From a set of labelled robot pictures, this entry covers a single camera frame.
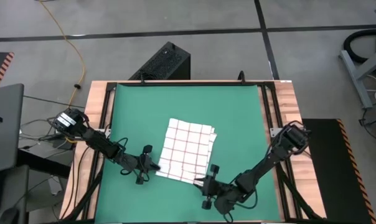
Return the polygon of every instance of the grid-patterned towel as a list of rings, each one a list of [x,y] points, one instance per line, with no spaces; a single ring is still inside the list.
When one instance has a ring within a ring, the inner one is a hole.
[[[193,184],[207,172],[216,137],[209,125],[171,118],[156,175]]]

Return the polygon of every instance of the wooden table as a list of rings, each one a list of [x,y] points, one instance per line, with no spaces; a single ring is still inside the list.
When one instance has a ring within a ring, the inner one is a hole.
[[[86,103],[85,108],[85,114],[90,119],[90,125],[93,128],[97,128],[100,123],[101,118],[101,112],[103,107],[103,102],[105,99],[105,91],[106,91],[106,85],[108,82],[118,82],[118,83],[139,83],[139,81],[93,81],[91,84],[90,92],[88,94],[88,99]],[[167,81],[147,81],[147,82],[189,82],[186,80],[167,80]],[[195,82],[214,82],[214,80],[196,80]],[[217,80],[217,82],[240,82],[240,81],[232,81],[232,80]],[[296,96],[294,94],[293,84],[291,81],[263,81],[262,82],[274,82],[275,89],[276,89],[276,95],[278,98],[278,104],[279,109],[281,113],[281,118],[283,124],[286,124],[290,121],[301,121],[300,111],[298,107],[298,102],[296,100]],[[261,103],[261,112],[263,115],[264,120],[264,129],[267,136],[267,141],[270,140],[270,133],[269,133],[269,127],[267,125],[266,121],[266,113],[265,113],[265,107],[263,104],[263,95],[261,93],[261,90],[259,88],[258,90],[259,96],[260,96],[260,103]],[[270,104],[270,110],[271,110],[271,117],[273,121],[273,126],[278,127],[276,123],[276,113],[273,107],[273,100],[271,97],[271,91],[267,90],[268,94],[268,102]],[[110,95],[110,101],[108,103],[106,118],[105,118],[105,124],[107,125],[110,122],[111,119],[111,111],[112,111],[112,105],[113,105],[113,98],[114,98],[114,92],[111,92]],[[84,142],[77,143],[76,150],[75,150],[75,158],[74,158],[74,164],[78,164],[80,162],[80,159],[82,158],[82,154],[84,150],[86,149],[86,144]],[[84,158],[82,158],[81,168],[80,168],[80,177],[79,177],[79,184],[78,184],[78,190],[77,190],[77,197],[76,197],[76,203],[78,203],[81,199],[81,197],[84,195],[84,193],[87,190],[88,185],[88,179],[90,175],[90,168],[92,165],[93,160],[93,154],[94,151],[89,150],[85,153]],[[100,158],[99,164],[97,166],[99,171],[99,168],[101,167],[102,158]],[[300,194],[303,196],[303,198],[307,201],[307,203],[311,206],[311,208],[320,216],[326,217],[324,205],[322,204],[321,194],[319,192],[319,187],[317,183],[317,178],[314,171],[314,166],[312,160],[305,155],[304,153],[298,156],[292,156],[291,157],[291,163],[293,168],[293,174],[294,179],[296,182],[296,187]],[[75,186],[77,183],[77,170],[78,167],[74,166],[73,170],[75,172]],[[278,188],[278,181],[276,178],[276,172],[274,171],[274,183],[275,183],[275,190],[276,190],[276,196],[278,199],[278,205],[279,205],[279,211],[280,211],[280,217],[283,220],[283,210],[281,206],[281,200],[280,200],[280,192]],[[75,201],[75,194],[76,194],[76,187],[72,191],[72,177],[73,175],[69,175],[69,180],[67,184],[67,188],[65,191],[65,197],[63,199],[62,209],[61,209],[61,215],[65,212],[68,202],[70,200],[70,197],[72,197],[72,203],[69,206],[68,210],[66,211],[67,216],[72,210],[73,210],[73,203]],[[288,205],[289,205],[289,212],[291,214],[291,217],[295,217],[294,214],[294,207],[293,207],[293,200],[290,195],[289,190],[285,189],[286,194],[288,196]],[[93,218],[95,216],[95,205],[96,205],[96,199],[98,195],[98,189],[95,190],[92,199],[90,201],[90,208],[88,212],[88,218]]]

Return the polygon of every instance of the orange and black striped edge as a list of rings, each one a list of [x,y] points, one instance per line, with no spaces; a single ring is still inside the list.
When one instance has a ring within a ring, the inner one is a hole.
[[[343,122],[340,119],[336,119],[336,121],[339,123],[340,129],[341,129],[344,141],[345,141],[345,146],[347,148],[347,152],[350,155],[352,167],[354,168],[354,172],[355,172],[355,175],[357,176],[358,184],[359,184],[360,189],[362,191],[362,197],[364,198],[365,204],[368,208],[368,213],[370,215],[370,219],[372,221],[372,224],[376,224],[376,217],[375,217],[374,211],[372,210],[372,206],[369,202],[368,194],[367,194],[367,191],[365,189],[364,183],[362,182],[362,178],[361,178],[361,175],[360,175],[360,171],[358,170],[357,163],[355,162],[354,154],[352,153],[349,138],[347,137],[347,133],[345,132]]]
[[[6,70],[8,69],[9,65],[11,64],[12,59],[14,58],[14,53],[8,53],[6,58],[4,59],[1,67],[0,67],[0,82],[4,78],[6,74]]]

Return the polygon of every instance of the concrete floor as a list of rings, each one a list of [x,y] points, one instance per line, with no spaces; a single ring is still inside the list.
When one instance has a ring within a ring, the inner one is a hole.
[[[376,1],[362,0],[260,0],[267,27],[317,27],[376,24]],[[260,28],[252,0],[71,0],[47,2],[68,35],[113,34],[195,29]],[[337,58],[344,39],[355,30],[269,33],[279,76],[292,80],[303,118],[340,118],[370,201],[376,214],[376,140],[358,124],[361,104],[349,76]],[[60,35],[42,6],[30,1],[0,1],[0,37]],[[240,70],[248,78],[272,79],[261,33],[174,35],[73,40],[87,65],[87,75],[75,105],[84,106],[92,80],[128,79],[163,44],[171,41],[191,53],[192,79],[236,79]],[[374,39],[358,40],[354,50],[363,56],[374,51]],[[25,94],[67,103],[79,79],[80,61],[61,40],[0,42],[0,52],[15,58],[1,83],[25,84]],[[62,105],[24,99],[22,122],[48,118],[64,110]],[[376,109],[370,112],[375,116]],[[24,130],[41,134],[45,123]],[[48,145],[31,149],[40,156],[54,153]],[[68,164],[71,154],[54,156]],[[44,178],[31,173],[29,185]],[[61,201],[43,184],[29,197],[29,223],[54,221],[50,207]],[[59,213],[60,205],[55,207]]]

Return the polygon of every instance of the green tabletop surface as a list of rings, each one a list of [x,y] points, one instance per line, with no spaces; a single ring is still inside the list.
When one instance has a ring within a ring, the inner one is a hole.
[[[118,85],[111,140],[127,137],[126,152],[134,155],[150,144],[151,157],[158,162],[170,118],[215,128],[217,138],[210,164],[220,166],[219,181],[229,183],[265,155],[267,143],[257,86]],[[136,185],[134,174],[123,176],[120,170],[119,165],[105,162],[95,223],[224,221],[214,205],[211,210],[201,208],[205,197],[191,184],[151,172],[149,182]],[[261,178],[256,188],[256,208],[235,207],[233,219],[280,221],[272,173]],[[253,194],[245,205],[252,206],[254,201]]]

